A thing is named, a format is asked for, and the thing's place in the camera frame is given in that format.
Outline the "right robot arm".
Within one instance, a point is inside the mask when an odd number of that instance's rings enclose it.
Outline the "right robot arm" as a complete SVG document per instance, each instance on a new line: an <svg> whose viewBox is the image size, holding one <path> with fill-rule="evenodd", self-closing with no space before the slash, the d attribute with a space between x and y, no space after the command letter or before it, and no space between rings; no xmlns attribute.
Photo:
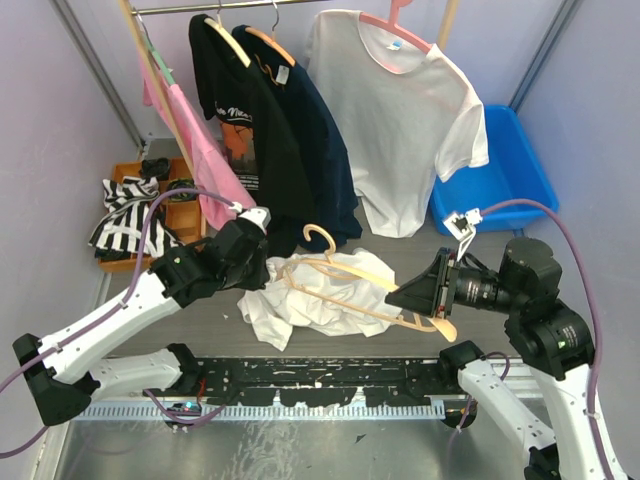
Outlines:
<svg viewBox="0 0 640 480"><path fill-rule="evenodd" d="M521 455L527 479L625 479L598 394L589 386L596 348L586 321L559 297L562 268L538 239L511 239L498 270L470 254L438 251L420 275L386 296L386 303L442 328L453 306L503 314L511 346L530 369L551 422L545 424L494 373L472 341L439 354L438 379L452 394L477 400Z"/></svg>

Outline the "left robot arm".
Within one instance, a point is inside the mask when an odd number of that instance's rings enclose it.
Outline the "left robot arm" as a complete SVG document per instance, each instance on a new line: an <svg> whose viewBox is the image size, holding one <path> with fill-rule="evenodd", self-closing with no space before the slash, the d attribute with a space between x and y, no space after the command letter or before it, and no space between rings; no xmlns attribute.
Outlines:
<svg viewBox="0 0 640 480"><path fill-rule="evenodd" d="M252 208L214 237L175 247L132 285L54 334L25 334L13 344L42 423L63 424L92 402L145 389L194 393L201 368L184 344L147 355L109 358L116 347L155 322L219 291L265 286L268 213Z"/></svg>

